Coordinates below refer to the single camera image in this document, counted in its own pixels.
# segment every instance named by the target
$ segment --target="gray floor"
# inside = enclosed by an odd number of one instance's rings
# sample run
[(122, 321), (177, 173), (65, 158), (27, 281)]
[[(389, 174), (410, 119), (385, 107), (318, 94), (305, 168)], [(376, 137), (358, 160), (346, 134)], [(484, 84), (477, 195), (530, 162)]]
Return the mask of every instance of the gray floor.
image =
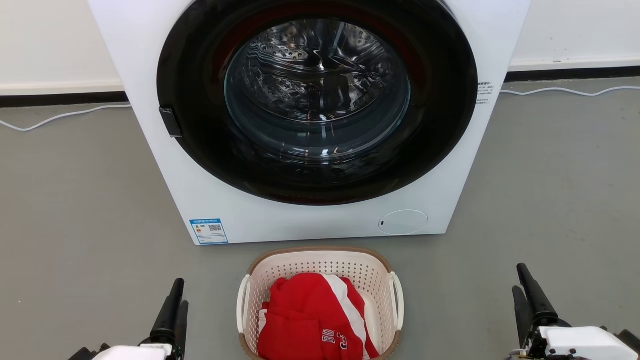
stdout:
[[(640, 78), (559, 85), (595, 92)], [(89, 107), (0, 119), (28, 126)], [(184, 277), (188, 357), (246, 359), (240, 279), (263, 252), (304, 244), (369, 247), (393, 264), (406, 294), (395, 359), (502, 359), (517, 347), (519, 262), (570, 323), (640, 333), (639, 137), (639, 91), (502, 95), (445, 235), (196, 247), (131, 110), (0, 127), (2, 358), (135, 345)]]

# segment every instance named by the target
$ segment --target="front-load washing machine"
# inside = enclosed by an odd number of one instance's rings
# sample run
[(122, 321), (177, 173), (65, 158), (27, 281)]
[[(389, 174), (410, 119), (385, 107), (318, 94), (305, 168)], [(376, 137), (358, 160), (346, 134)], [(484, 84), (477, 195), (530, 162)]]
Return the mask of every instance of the front-load washing machine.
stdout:
[(447, 230), (531, 0), (90, 0), (197, 245)]

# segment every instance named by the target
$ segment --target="blue label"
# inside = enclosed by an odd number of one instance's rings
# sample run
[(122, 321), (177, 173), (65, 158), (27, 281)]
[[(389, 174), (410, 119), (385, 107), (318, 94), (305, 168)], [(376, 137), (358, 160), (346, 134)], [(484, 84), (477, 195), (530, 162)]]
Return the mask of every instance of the blue label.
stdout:
[(191, 228), (201, 245), (226, 244), (227, 234), (218, 218), (189, 220)]

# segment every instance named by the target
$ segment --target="red garment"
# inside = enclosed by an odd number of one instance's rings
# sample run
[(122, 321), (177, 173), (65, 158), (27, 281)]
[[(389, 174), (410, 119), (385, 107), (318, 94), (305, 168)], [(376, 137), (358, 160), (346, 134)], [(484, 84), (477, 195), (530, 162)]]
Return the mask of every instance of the red garment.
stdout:
[(364, 322), (364, 300), (347, 278), (298, 274), (271, 287), (258, 355), (267, 360), (378, 357)]

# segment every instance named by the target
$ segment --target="laundry basket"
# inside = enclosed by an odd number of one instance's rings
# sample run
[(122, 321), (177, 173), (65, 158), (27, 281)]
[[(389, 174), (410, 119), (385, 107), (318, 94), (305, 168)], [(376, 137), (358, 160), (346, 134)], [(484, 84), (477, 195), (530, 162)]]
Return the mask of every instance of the laundry basket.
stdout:
[(302, 273), (347, 277), (365, 302), (365, 323), (380, 353), (391, 356), (398, 346), (404, 320), (400, 280), (388, 261), (375, 251), (351, 247), (300, 247), (269, 252), (257, 259), (244, 277), (237, 299), (240, 344), (252, 360), (258, 356), (258, 314), (269, 301), (273, 283)]

